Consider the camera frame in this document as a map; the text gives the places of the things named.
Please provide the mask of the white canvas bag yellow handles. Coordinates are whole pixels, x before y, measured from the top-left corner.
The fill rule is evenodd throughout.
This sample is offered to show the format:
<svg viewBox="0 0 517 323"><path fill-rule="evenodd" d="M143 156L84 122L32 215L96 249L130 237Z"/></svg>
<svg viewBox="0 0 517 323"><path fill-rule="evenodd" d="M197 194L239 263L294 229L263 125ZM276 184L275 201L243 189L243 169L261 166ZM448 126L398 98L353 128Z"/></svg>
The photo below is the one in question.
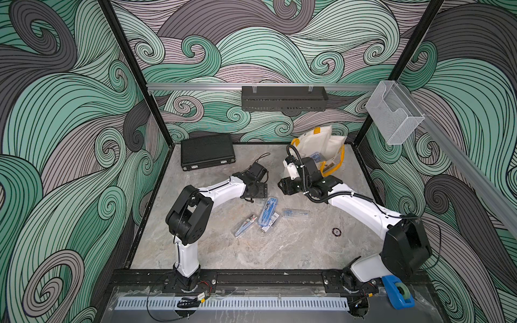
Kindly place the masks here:
<svg viewBox="0 0 517 323"><path fill-rule="evenodd" d="M316 163L324 177L333 175L343 164L346 137L333 135L332 126L316 127L292 140L302 157L310 157L319 152L323 161Z"/></svg>

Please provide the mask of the blue compass set package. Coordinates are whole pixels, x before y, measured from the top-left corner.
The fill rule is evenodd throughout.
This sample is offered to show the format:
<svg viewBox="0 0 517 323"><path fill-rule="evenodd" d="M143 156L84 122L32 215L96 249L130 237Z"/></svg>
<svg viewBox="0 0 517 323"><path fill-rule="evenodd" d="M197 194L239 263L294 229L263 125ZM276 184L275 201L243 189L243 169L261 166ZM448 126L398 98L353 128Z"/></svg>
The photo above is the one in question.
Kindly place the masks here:
<svg viewBox="0 0 517 323"><path fill-rule="evenodd" d="M262 227L268 226L272 215L277 207L278 198L270 197L267 199L265 206L263 207L262 213L258 219L258 224Z"/></svg>

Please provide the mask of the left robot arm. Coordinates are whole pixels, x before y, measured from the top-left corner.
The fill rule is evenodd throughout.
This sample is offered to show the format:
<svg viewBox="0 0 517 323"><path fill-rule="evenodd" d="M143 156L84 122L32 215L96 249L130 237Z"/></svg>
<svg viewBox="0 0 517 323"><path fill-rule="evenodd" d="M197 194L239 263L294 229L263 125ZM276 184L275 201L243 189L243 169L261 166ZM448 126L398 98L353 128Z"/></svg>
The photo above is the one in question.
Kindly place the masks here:
<svg viewBox="0 0 517 323"><path fill-rule="evenodd" d="M210 187L188 185L183 188L165 219L176 246L174 274L180 288L190 291L199 282L201 265L197 242L206 230L213 209L232 199L252 203L265 198L268 177L269 171L254 162L246 170Z"/></svg>

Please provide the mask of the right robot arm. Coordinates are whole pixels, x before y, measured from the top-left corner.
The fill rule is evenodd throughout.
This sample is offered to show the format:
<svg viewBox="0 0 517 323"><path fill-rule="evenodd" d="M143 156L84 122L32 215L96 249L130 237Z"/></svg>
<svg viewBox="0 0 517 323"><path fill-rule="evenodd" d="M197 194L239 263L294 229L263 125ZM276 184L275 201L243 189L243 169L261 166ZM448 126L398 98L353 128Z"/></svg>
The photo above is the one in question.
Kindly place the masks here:
<svg viewBox="0 0 517 323"><path fill-rule="evenodd" d="M342 272L346 289L359 291L373 280L394 275L404 280L420 270L431 257L432 247L420 217L401 215L359 194L335 176L324 177L315 161L288 156L283 161L288 176L278 187L284 195L304 194L311 202L341 209L366 225L382 241L382 250L355 258Z"/></svg>

